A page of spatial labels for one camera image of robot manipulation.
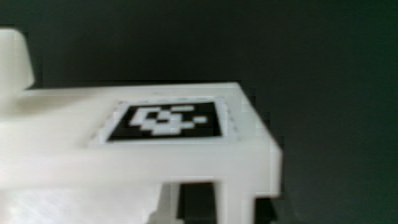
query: black square marker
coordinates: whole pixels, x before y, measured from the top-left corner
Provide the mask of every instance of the black square marker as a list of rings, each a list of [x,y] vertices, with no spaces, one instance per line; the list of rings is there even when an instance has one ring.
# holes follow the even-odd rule
[[[215,103],[130,106],[108,141],[220,137]]]

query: white border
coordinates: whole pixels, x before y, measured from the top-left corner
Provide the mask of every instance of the white border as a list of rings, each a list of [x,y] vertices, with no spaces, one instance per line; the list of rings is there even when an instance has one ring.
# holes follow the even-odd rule
[[[176,137],[167,139],[142,139],[142,140],[121,140],[106,141],[117,123],[121,121],[122,115],[130,106],[147,106],[147,105],[167,105],[167,104],[195,104],[195,103],[215,103],[217,117],[222,136],[217,137]],[[137,101],[128,102],[121,101],[112,112],[112,115],[106,118],[105,124],[98,130],[94,139],[89,145],[96,146],[130,146],[137,144],[215,144],[227,143],[236,140],[236,127],[231,120],[231,113],[227,102],[222,97],[195,97],[195,98],[179,98],[179,99],[160,99],[154,101]]]

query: white plastic block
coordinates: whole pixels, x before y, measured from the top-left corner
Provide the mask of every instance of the white plastic block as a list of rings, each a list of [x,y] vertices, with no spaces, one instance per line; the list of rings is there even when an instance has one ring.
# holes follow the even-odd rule
[[[0,122],[18,113],[18,95],[32,83],[25,38],[16,30],[0,29]]]
[[[16,52],[5,42],[18,45],[12,49],[25,49],[21,35],[11,30],[0,32],[0,42],[0,52],[3,49]],[[99,198],[122,198],[117,189],[126,188],[126,199],[135,200],[126,203],[126,210],[142,205],[142,210],[131,213],[142,214],[142,218],[135,217],[131,223],[144,224],[156,210],[160,186],[211,181],[218,224],[250,224],[254,197],[281,194],[282,153],[240,85],[23,91],[32,74],[27,51],[18,52],[25,56],[9,60],[23,64],[18,72],[11,62],[0,64],[0,80],[14,82],[2,84],[0,91],[12,93],[7,97],[18,95],[18,99],[5,98],[19,105],[19,112],[0,122],[0,136],[7,136],[0,138],[0,198],[7,198],[0,202],[0,223],[23,223],[37,214],[35,210],[23,210],[27,206],[50,209],[41,203],[51,200],[57,203],[69,200],[67,203],[87,209],[83,206],[92,206],[94,200],[90,193],[99,192],[94,196]],[[30,200],[32,197],[44,197],[44,202]],[[82,212],[67,213],[55,206],[46,214],[62,218],[48,217],[50,221],[43,221],[41,215],[43,220],[27,223],[106,224],[98,218],[105,204],[89,210],[87,221],[82,221]],[[106,209],[106,215],[119,220],[117,209]]]

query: dark gray background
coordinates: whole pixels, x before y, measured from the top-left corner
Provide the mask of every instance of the dark gray background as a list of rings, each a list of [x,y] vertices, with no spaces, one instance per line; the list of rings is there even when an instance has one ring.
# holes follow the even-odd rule
[[[398,223],[398,2],[3,0],[35,88],[240,81],[304,223]]]

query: white plastic stand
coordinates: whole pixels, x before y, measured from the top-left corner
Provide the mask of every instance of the white plastic stand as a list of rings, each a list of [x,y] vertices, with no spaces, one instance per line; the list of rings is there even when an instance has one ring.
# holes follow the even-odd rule
[[[0,30],[0,223],[176,223],[178,183],[211,181],[218,224],[250,224],[254,197],[281,192],[281,150],[238,84],[23,90],[30,84],[23,37]],[[195,115],[201,105],[213,115]],[[167,124],[142,108],[160,108]],[[128,110],[138,123],[124,127]],[[117,136],[117,127],[146,138]]]

